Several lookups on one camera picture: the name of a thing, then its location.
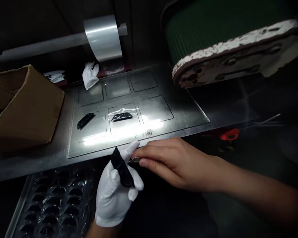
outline square recess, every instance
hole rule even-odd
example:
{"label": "square recess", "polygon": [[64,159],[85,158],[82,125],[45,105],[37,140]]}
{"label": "square recess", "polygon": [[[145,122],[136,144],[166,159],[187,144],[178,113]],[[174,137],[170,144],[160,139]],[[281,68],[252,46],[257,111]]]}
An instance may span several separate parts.
{"label": "square recess", "polygon": [[[129,112],[132,115],[132,118],[121,120],[121,121],[112,121],[112,118],[116,114],[123,112]],[[110,121],[110,131],[111,133],[124,133],[127,134],[138,125],[140,125],[138,114],[134,103],[125,104],[118,107],[112,107],[108,109],[108,118]]]}
{"label": "square recess", "polygon": [[93,113],[95,113],[95,116],[87,123],[86,126],[84,126],[81,130],[75,130],[81,139],[103,137],[107,133],[105,111]]}
{"label": "square recess", "polygon": [[108,99],[131,94],[126,75],[121,76],[120,78],[107,80],[105,83],[105,87]]}
{"label": "square recess", "polygon": [[163,96],[142,100],[138,102],[138,108],[144,124],[153,120],[173,119],[172,112]]}
{"label": "square recess", "polygon": [[103,98],[103,89],[101,83],[96,83],[89,90],[86,90],[84,87],[79,91],[78,103],[80,106],[100,102],[104,100]]}
{"label": "square recess", "polygon": [[158,86],[155,77],[150,71],[131,75],[130,81],[135,92]]}

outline hand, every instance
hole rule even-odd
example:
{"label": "hand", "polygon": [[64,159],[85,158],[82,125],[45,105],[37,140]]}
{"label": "hand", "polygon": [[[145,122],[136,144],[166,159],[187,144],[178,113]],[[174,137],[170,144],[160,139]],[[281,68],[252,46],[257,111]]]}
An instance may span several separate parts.
{"label": "hand", "polygon": [[230,166],[225,160],[207,155],[180,138],[155,140],[137,149],[140,166],[171,185],[192,191],[219,191],[224,173]]}
{"label": "hand", "polygon": [[[120,150],[120,155],[127,162],[139,146],[139,141],[129,144],[127,149]],[[127,165],[135,187],[125,188],[120,183],[120,176],[113,168],[111,161],[101,175],[96,195],[96,224],[101,227],[113,227],[120,224],[126,216],[138,191],[143,189],[143,182],[136,170]]]}

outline forearm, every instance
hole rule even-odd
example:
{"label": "forearm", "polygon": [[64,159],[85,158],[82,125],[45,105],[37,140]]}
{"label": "forearm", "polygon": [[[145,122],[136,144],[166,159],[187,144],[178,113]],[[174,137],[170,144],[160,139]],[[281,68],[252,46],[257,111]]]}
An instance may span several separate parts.
{"label": "forearm", "polygon": [[223,178],[220,192],[248,204],[264,218],[284,228],[298,226],[298,190],[232,164]]}
{"label": "forearm", "polygon": [[86,238],[116,238],[118,237],[121,225],[114,227],[101,227],[93,220],[86,234]]}

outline green filter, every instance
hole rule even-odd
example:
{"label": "green filter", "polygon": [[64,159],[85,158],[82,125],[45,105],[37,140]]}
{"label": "green filter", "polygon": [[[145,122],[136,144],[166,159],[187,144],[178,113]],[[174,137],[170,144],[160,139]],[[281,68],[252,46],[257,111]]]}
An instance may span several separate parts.
{"label": "green filter", "polygon": [[162,23],[174,65],[192,52],[293,17],[286,2],[277,0],[197,0],[168,11]]}

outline gloved hand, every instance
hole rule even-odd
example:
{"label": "gloved hand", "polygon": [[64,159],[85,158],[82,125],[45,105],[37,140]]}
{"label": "gloved hand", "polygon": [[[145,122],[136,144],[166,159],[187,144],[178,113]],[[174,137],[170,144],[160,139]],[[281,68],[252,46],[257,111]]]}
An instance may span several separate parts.
{"label": "gloved hand", "polygon": [[[138,148],[139,141],[133,141],[127,149],[119,150],[120,155],[128,162],[132,153]],[[113,227],[120,224],[126,216],[131,203],[138,192],[143,189],[143,182],[138,172],[127,165],[135,187],[125,188],[120,183],[120,176],[113,168],[111,161],[103,170],[97,189],[95,220],[98,226]]]}

